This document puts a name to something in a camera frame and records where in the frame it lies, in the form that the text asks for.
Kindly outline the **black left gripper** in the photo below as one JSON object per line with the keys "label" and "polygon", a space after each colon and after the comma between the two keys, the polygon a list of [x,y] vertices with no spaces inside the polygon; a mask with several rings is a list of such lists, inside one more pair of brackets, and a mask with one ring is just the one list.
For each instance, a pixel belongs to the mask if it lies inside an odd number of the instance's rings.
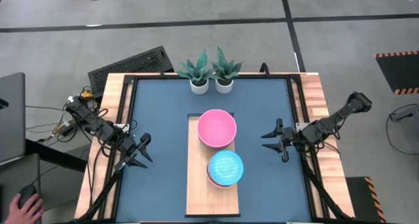
{"label": "black left gripper", "polygon": [[113,147],[120,152],[120,160],[114,165],[115,171],[121,171],[125,166],[137,166],[147,168],[146,165],[136,160],[138,153],[141,153],[149,162],[153,162],[147,152],[147,146],[151,142],[151,135],[144,133],[140,137],[140,142],[136,143],[128,133],[121,133],[113,138]]}

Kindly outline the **black perforated panel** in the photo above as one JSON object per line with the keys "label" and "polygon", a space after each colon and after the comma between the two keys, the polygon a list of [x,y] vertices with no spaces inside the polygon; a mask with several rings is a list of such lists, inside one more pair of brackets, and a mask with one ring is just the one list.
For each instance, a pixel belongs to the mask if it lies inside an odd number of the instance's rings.
{"label": "black perforated panel", "polygon": [[103,96],[109,73],[173,72],[173,65],[163,46],[125,58],[88,73],[95,99]]}

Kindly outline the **snake plant in white pot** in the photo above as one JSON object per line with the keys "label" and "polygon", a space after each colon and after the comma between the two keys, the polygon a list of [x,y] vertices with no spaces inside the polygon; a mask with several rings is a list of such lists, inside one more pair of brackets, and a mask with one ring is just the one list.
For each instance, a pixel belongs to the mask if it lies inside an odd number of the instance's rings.
{"label": "snake plant in white pot", "polygon": [[193,64],[189,59],[186,62],[181,62],[183,70],[176,71],[176,73],[183,78],[187,78],[190,82],[190,87],[193,93],[197,95],[205,94],[209,89],[210,77],[213,73],[212,69],[207,69],[208,57],[204,50],[199,56],[197,62]]}
{"label": "snake plant in white pot", "polygon": [[242,62],[236,63],[235,60],[227,61],[220,47],[217,47],[218,62],[212,62],[215,88],[219,93],[227,94],[232,90],[234,79],[238,76],[242,68]]}

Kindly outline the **person's hand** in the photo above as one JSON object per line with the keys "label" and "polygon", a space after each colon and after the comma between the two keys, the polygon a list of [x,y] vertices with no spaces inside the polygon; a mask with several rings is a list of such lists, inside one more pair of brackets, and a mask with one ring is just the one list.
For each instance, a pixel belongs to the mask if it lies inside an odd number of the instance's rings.
{"label": "person's hand", "polygon": [[45,212],[42,208],[43,199],[38,194],[34,194],[19,208],[18,203],[20,198],[20,193],[13,198],[9,206],[8,217],[4,224],[35,224],[41,220]]}

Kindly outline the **orange bowl with blue inside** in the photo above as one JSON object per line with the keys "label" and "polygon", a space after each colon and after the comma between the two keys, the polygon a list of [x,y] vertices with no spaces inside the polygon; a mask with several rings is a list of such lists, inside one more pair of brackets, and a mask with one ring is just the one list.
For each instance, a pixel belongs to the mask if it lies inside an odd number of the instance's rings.
{"label": "orange bowl with blue inside", "polygon": [[208,176],[218,186],[230,187],[238,183],[244,174],[244,164],[239,156],[231,150],[221,150],[208,162]]}

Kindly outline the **grey laptop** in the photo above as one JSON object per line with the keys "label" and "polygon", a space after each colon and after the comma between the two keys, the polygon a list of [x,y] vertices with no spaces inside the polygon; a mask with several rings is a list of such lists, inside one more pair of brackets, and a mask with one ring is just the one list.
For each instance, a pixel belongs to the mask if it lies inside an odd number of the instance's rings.
{"label": "grey laptop", "polygon": [[0,162],[24,155],[26,150],[25,74],[0,78]]}

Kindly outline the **plain pink bowl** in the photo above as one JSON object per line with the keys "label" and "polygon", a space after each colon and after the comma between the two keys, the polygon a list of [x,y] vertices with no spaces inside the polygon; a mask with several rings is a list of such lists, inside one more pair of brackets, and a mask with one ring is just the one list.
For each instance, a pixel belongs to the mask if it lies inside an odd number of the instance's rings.
{"label": "plain pink bowl", "polygon": [[224,149],[235,139],[237,125],[234,117],[221,109],[211,109],[198,119],[198,138],[210,149]]}

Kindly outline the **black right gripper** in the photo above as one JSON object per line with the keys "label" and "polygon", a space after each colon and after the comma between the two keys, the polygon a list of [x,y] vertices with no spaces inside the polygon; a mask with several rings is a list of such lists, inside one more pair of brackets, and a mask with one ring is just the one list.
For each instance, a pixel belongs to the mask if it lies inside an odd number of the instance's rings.
{"label": "black right gripper", "polygon": [[264,143],[263,147],[275,150],[282,154],[282,162],[289,160],[289,153],[287,152],[288,146],[294,146],[297,143],[297,133],[292,127],[283,127],[281,118],[276,120],[276,129],[261,136],[261,138],[276,138],[279,137],[279,143]]}

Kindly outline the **black computer mouse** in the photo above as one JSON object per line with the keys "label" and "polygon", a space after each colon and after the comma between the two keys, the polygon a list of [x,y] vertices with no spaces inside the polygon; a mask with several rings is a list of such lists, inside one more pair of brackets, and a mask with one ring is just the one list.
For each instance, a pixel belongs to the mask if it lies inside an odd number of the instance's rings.
{"label": "black computer mouse", "polygon": [[26,185],[19,191],[19,194],[20,199],[18,201],[18,208],[21,209],[29,198],[37,194],[37,189],[34,185]]}

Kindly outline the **black orange striped floor mat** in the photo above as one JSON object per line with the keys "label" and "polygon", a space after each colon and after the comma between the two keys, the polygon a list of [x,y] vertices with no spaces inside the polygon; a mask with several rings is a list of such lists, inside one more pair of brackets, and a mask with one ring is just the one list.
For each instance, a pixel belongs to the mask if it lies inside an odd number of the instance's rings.
{"label": "black orange striped floor mat", "polygon": [[395,95],[419,94],[419,50],[375,55]]}
{"label": "black orange striped floor mat", "polygon": [[360,221],[386,223],[376,189],[370,177],[346,177],[355,218]]}

